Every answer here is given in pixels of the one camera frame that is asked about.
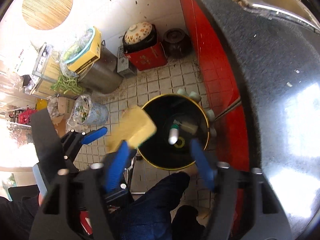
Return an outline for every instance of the dark ceramic jar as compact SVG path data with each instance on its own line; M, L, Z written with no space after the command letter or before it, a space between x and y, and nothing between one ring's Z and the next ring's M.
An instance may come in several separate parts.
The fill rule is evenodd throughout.
M191 39L182 29L166 31L163 46L167 56L174 58L183 58L192 51Z

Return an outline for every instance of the person's leg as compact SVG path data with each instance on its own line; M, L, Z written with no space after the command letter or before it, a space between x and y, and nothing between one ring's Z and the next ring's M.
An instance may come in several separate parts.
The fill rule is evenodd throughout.
M119 239L172 239L170 211L179 205L189 180L184 172L171 174L116 215Z
M132 205L148 202L152 207L163 207L171 211L179 205L189 181L190 176L185 172L171 174L159 181Z
M181 206L172 221L172 240L199 240L205 229L197 221L198 210Z

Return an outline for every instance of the green beans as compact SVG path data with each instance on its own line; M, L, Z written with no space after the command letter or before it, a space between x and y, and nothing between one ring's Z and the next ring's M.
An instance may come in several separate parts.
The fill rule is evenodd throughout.
M82 92L84 92L84 89L78 86L75 78L67 78L62 74L59 76L57 82L51 86L51 89L58 93L63 93L64 95L69 91L76 95L80 95Z

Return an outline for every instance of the clay pot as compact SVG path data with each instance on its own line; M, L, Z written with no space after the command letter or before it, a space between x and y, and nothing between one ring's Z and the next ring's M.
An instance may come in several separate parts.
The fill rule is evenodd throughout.
M163 46L166 54L183 58L192 51L190 37L182 29L170 29L164 33Z
M127 44L127 39L126 37L128 36L129 30L127 30L127 32L125 33L123 39L122 39L122 43L123 43L123 49L124 49L124 53L133 53L133 52L137 52L139 50L143 50L146 48L149 48L151 46L156 45L157 43L157 31L156 31L156 26L151 25L151 30L148 34L148 36L143 37L143 39L140 41L136 42L136 43L132 43L132 44Z
M131 45L143 41L151 32L152 25L147 22L137 23L126 31L124 35L125 44Z

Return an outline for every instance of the round bamboo mat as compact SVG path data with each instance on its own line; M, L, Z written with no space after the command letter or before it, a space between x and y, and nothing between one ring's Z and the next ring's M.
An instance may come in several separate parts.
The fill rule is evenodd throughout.
M73 0L23 0L22 16L37 30L52 30L68 17Z

